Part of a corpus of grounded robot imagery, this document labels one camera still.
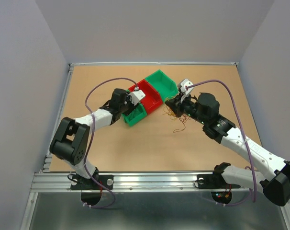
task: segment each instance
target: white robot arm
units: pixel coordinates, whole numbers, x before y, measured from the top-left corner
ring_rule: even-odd
[[[245,145],[247,141],[254,166],[259,170],[255,172],[257,190],[274,204],[284,206],[290,199],[290,161],[272,154],[248,137],[244,141],[241,130],[219,114],[219,103],[212,94],[201,93],[198,98],[191,97],[192,85],[188,79],[183,80],[178,85],[179,94],[166,101],[166,105],[176,117],[186,114],[203,124],[202,129],[209,138],[249,161]],[[212,185],[218,187],[225,183],[254,188],[250,170],[237,168],[228,163],[217,165],[213,174],[202,175],[198,181],[198,188],[209,188]]]
[[[143,98],[145,98],[145,94],[142,90],[128,93],[126,90],[115,89],[112,98],[93,113],[95,131],[114,124],[122,114],[129,115]],[[75,119],[65,117],[61,120],[49,148],[52,154],[64,160],[76,174],[86,179],[89,179],[90,176],[84,167],[84,157],[92,127],[93,116],[91,114]],[[74,136],[74,139],[69,140],[67,136]],[[86,160],[86,166],[91,175],[98,176],[98,169],[95,165]]]

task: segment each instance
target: gray wall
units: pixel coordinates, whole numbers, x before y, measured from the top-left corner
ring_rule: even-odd
[[[264,147],[290,160],[290,0],[275,0],[239,73]]]
[[[0,1],[0,230],[20,228],[67,63],[34,0]]]
[[[273,0],[36,0],[69,63],[239,61]]]

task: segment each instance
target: wooden table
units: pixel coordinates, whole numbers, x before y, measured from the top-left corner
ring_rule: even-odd
[[[89,91],[104,80],[128,77],[140,81],[161,69],[172,80],[179,83],[188,78],[193,83],[219,79],[230,88],[246,134],[260,144],[256,126],[235,66],[83,66],[75,67],[62,117],[71,118],[87,115],[84,100]],[[93,111],[110,99],[114,88],[127,89],[132,85],[125,80],[109,82],[98,88],[90,97]],[[193,90],[197,97],[200,92],[210,92],[220,103],[220,114],[238,124],[226,89],[218,83],[208,83]],[[121,119],[95,133],[89,160],[100,171],[185,171],[213,170],[222,162],[238,167],[249,165],[233,151],[209,139],[202,131],[202,125],[187,121],[186,129],[178,120],[170,120],[164,114],[165,105],[154,111],[133,127]],[[53,156],[50,171],[70,171],[71,168]]]

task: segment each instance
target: yellow wire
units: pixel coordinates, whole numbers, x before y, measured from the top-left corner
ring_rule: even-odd
[[[164,111],[164,114],[163,115],[168,115],[169,118],[171,120],[176,120],[178,117],[176,117],[176,115],[174,114],[174,112],[166,105],[164,108],[163,108],[163,111]],[[187,120],[190,120],[191,118],[187,115],[182,115],[181,117],[179,117],[179,121],[183,124],[184,128],[183,129],[175,129],[173,131],[173,133],[176,133],[176,132],[181,132],[183,130],[185,130],[186,126],[185,126],[185,123],[187,122]]]

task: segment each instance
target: black mounting bracket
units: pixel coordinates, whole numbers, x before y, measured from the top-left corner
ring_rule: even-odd
[[[222,173],[230,166],[229,163],[221,163],[220,165],[216,165],[214,171],[208,174],[199,174],[197,176],[197,181],[195,181],[194,185],[199,189],[226,189],[227,183],[222,177]],[[232,184],[232,188],[240,188],[241,186],[237,184]]]
[[[70,189],[71,190],[100,190],[100,186],[97,185],[92,179],[86,179],[82,176],[79,176],[77,174],[72,175],[72,180],[76,181],[76,183],[71,183]],[[113,189],[113,180],[114,176],[111,174],[107,175],[99,175],[99,177],[96,178],[99,183],[101,183],[106,188],[112,190]],[[112,184],[108,185],[107,181],[112,180]]]

